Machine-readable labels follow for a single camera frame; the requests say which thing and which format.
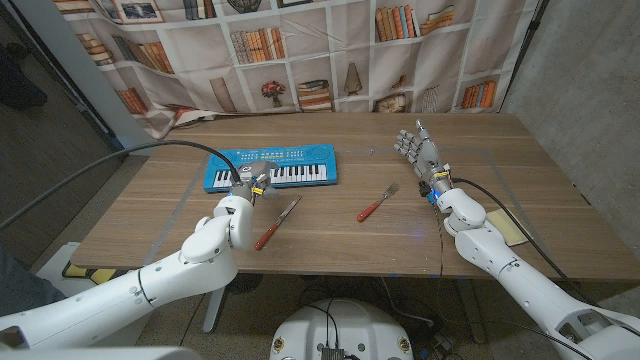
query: bookshelf backdrop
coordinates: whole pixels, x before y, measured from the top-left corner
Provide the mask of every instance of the bookshelf backdrop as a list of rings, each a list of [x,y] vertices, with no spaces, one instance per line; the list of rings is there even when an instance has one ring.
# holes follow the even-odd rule
[[[192,110],[495,112],[537,0],[54,2],[161,138]]]

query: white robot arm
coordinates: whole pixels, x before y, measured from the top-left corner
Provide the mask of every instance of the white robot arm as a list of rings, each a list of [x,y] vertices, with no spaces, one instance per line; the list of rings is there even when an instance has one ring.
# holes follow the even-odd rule
[[[485,218],[484,208],[453,188],[448,164],[420,121],[419,135],[400,132],[395,149],[429,184],[430,201],[450,214],[444,225],[458,253],[493,276],[547,334],[564,359],[632,359],[640,352],[640,319],[580,302],[514,253]]]
[[[252,196],[250,183],[236,183],[180,251],[72,298],[0,318],[0,353],[88,346],[157,307],[224,287],[238,273],[231,248],[253,249]]]

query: red-handled fork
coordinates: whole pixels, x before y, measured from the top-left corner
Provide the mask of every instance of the red-handled fork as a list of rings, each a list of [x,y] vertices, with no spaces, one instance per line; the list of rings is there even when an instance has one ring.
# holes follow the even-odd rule
[[[375,210],[380,204],[382,204],[383,201],[387,200],[393,194],[395,194],[396,191],[398,191],[399,188],[400,188],[400,185],[398,185],[396,183],[391,184],[391,186],[389,186],[387,191],[384,192],[384,194],[382,195],[380,200],[378,200],[378,201],[374,202],[373,204],[371,204],[371,206],[369,206],[365,211],[363,211],[360,215],[358,215],[358,221],[359,222],[363,222],[364,219],[366,219],[369,215],[371,215],[373,210]]]

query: toy keyboard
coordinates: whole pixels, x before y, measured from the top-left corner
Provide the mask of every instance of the toy keyboard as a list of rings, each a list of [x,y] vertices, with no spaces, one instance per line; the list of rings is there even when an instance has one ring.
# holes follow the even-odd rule
[[[274,188],[330,185],[338,182],[336,154],[331,144],[220,150],[220,152],[229,158],[236,168],[254,161],[275,162],[280,167],[271,170],[271,185]],[[202,187],[208,193],[231,190],[229,167],[215,155],[209,157]]]

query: wooden table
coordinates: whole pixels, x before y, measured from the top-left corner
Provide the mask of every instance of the wooden table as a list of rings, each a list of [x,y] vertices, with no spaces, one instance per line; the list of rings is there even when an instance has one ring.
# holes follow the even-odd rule
[[[541,237],[560,268],[574,279],[638,280],[640,264],[581,197],[520,121],[511,115],[291,114],[219,120],[173,131],[218,149],[331,143],[338,185],[281,190],[259,198],[257,240],[296,195],[302,200],[260,252],[235,251],[243,272],[438,276],[441,251],[434,210],[420,198],[417,177],[393,151],[400,129],[420,118],[452,174],[485,186]],[[206,194],[208,154],[158,148],[72,257],[82,267],[137,268],[180,249],[196,222],[223,194]],[[356,216],[392,182],[398,193],[363,223]],[[461,186],[487,211],[497,208],[479,191]],[[447,277],[486,277],[465,261],[446,232]],[[545,275],[558,278],[530,244],[514,247]]]

